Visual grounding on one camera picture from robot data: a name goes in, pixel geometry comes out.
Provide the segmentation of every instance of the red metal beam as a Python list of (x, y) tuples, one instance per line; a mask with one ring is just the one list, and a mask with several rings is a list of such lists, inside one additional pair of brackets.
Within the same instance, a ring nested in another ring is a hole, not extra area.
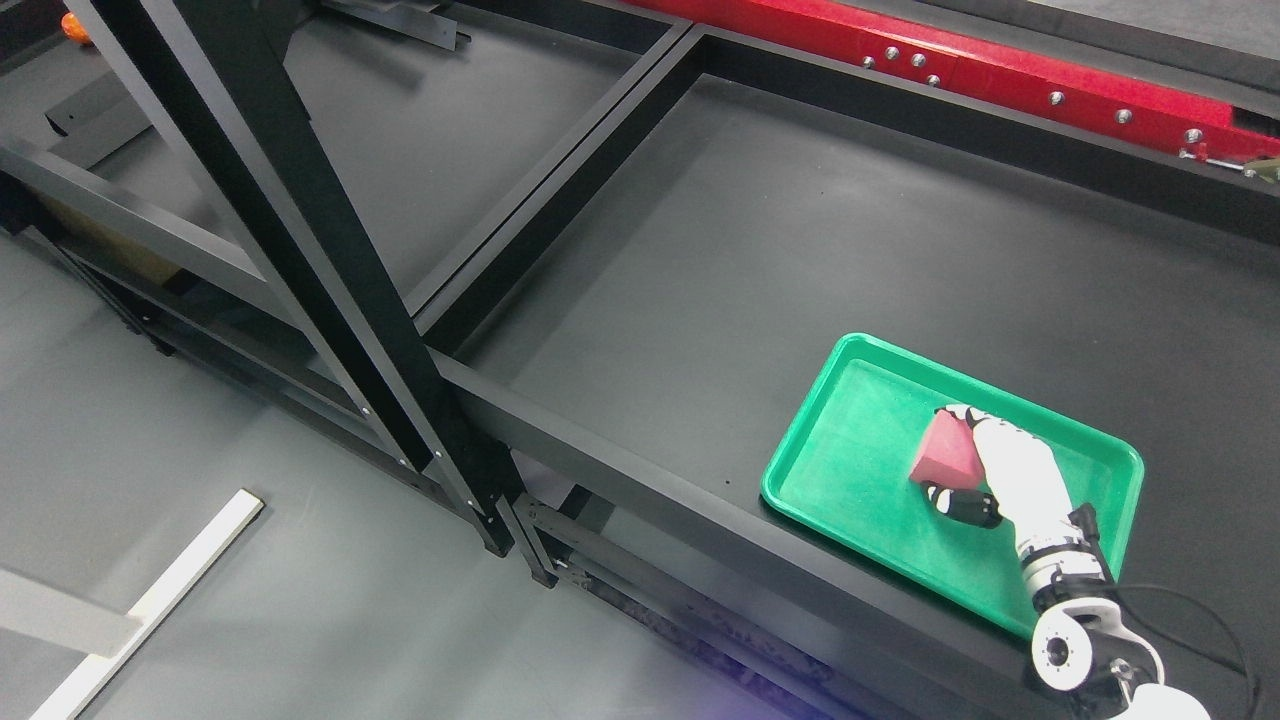
[(879, 72), (1162, 152), (1238, 164), (1280, 155), (1280, 138), (1233, 124), (1229, 102), (831, 0), (627, 1), (846, 63), (869, 59)]

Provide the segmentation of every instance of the green tray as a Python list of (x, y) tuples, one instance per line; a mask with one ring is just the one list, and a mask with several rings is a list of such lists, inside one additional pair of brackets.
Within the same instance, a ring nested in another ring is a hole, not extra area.
[(1036, 624), (1014, 533), (929, 509), (906, 479), (933, 413), (965, 402), (1046, 441), (1074, 505), (1092, 502), (1119, 577), (1143, 464), (1124, 441), (950, 368), (855, 333), (836, 343), (762, 480), (782, 514), (1029, 638)]

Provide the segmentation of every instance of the screw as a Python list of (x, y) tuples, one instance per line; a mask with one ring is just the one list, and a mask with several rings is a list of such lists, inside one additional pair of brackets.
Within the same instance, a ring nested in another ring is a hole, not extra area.
[(1133, 665), (1129, 665), (1129, 662), (1125, 659), (1117, 657), (1111, 661), (1111, 674), (1120, 678), (1121, 680), (1132, 680)]

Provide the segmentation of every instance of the orange object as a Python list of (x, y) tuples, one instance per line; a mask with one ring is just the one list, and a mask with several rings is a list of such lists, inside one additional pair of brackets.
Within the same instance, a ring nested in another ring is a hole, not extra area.
[(72, 13), (63, 15), (63, 33), (81, 45), (93, 45), (93, 41), (88, 38), (88, 33), (84, 32), (84, 26), (79, 24), (79, 20)]

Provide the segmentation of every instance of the robotic arm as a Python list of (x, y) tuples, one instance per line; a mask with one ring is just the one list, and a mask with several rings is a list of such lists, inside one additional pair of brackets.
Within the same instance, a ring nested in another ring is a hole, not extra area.
[(941, 512), (993, 527), (1014, 525), (1014, 552), (1039, 620), (1032, 664), (1051, 688), (1071, 693), (1093, 717), (1208, 720), (1192, 696), (1165, 684), (1160, 653), (1124, 625), (1098, 547), (1093, 507), (1071, 507), (1053, 452), (1016, 425), (968, 405), (943, 411), (968, 423), (991, 496), (925, 484)]

